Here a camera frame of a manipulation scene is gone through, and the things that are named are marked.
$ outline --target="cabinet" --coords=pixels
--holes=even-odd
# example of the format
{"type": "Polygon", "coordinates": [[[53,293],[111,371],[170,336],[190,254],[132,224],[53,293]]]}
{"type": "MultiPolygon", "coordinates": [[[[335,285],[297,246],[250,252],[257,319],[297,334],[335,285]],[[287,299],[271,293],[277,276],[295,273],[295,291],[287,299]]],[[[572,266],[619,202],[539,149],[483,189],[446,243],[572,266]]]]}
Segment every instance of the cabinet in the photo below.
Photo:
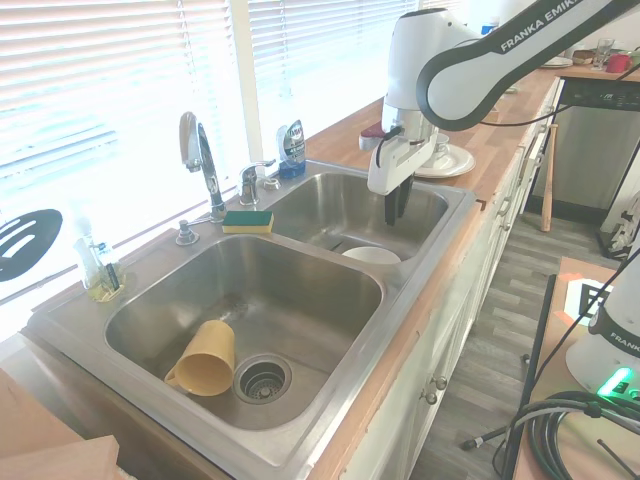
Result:
{"type": "MultiPolygon", "coordinates": [[[[553,111],[556,80],[536,116],[553,111]]],[[[531,188],[552,118],[532,124],[484,213],[484,223],[439,306],[430,312],[387,397],[351,462],[349,479],[408,479],[487,294],[513,223],[531,188]]]]}

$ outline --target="window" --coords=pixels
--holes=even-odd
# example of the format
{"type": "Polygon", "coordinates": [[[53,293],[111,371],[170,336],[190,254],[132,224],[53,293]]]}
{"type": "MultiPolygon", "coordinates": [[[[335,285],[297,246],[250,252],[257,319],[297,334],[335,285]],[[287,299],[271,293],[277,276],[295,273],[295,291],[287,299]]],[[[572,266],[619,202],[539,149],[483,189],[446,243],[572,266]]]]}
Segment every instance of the window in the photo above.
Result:
{"type": "Polygon", "coordinates": [[[42,208],[65,222],[31,271],[0,283],[0,310],[26,312],[26,295],[8,299],[75,264],[74,211],[115,244],[208,200],[180,162],[183,112],[231,188],[250,157],[276,155],[283,123],[310,136],[385,94],[400,16],[462,18],[469,1],[2,0],[0,225],[42,208]]]}
{"type": "Polygon", "coordinates": [[[386,92],[391,34],[415,0],[249,0],[265,157],[278,127],[309,136],[386,92]]]}
{"type": "Polygon", "coordinates": [[[65,218],[0,301],[75,263],[71,205],[115,243],[208,198],[180,162],[183,112],[223,178],[248,161],[229,16],[225,0],[0,3],[0,225],[41,208],[65,218]]]}
{"type": "Polygon", "coordinates": [[[422,0],[422,8],[446,8],[460,22],[469,22],[471,0],[422,0]]]}

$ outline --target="sink basin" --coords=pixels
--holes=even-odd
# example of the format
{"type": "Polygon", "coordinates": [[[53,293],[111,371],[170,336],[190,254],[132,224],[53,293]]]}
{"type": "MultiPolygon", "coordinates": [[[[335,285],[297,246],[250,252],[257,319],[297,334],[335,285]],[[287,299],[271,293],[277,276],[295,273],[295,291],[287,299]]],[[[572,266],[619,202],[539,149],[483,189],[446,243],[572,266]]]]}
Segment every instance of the sink basin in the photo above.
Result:
{"type": "Polygon", "coordinates": [[[273,233],[200,240],[176,231],[126,259],[125,291],[98,304],[80,285],[24,330],[48,343],[234,478],[304,479],[403,324],[474,202],[414,182],[405,215],[384,223],[366,172],[308,161],[305,175],[260,189],[273,233]],[[345,257],[373,245],[394,265],[345,257]],[[195,397],[162,379],[203,322],[235,332],[233,387],[195,397]]]}
{"type": "Polygon", "coordinates": [[[307,408],[381,299],[362,272],[228,237],[124,306],[106,338],[163,379],[203,322],[224,320],[236,337],[237,381],[222,395],[189,398],[233,426],[261,430],[307,408]]]}
{"type": "Polygon", "coordinates": [[[271,206],[273,231],[337,253],[375,246],[401,260],[420,246],[447,211],[447,201],[433,190],[414,189],[395,226],[384,221],[384,197],[367,188],[367,179],[340,173],[315,175],[271,206]]]}

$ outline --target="yellow mug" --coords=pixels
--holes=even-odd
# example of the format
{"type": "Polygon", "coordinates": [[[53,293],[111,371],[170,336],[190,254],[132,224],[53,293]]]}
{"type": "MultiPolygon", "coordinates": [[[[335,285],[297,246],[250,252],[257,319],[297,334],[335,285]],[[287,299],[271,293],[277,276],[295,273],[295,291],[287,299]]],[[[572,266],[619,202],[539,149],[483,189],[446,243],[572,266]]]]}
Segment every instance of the yellow mug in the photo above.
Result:
{"type": "Polygon", "coordinates": [[[233,383],[234,341],[233,330],[223,321],[203,323],[165,383],[202,397],[224,393],[233,383]]]}

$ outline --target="drain strainer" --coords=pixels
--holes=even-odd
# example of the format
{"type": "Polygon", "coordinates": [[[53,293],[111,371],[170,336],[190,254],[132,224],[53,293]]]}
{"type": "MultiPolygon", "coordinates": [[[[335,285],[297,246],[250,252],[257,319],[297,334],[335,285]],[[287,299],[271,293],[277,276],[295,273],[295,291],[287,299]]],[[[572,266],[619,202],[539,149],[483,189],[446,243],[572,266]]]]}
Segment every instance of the drain strainer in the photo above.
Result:
{"type": "Polygon", "coordinates": [[[235,394],[247,403],[263,405],[280,398],[291,384],[291,368],[275,355],[249,358],[236,370],[235,394]]]}

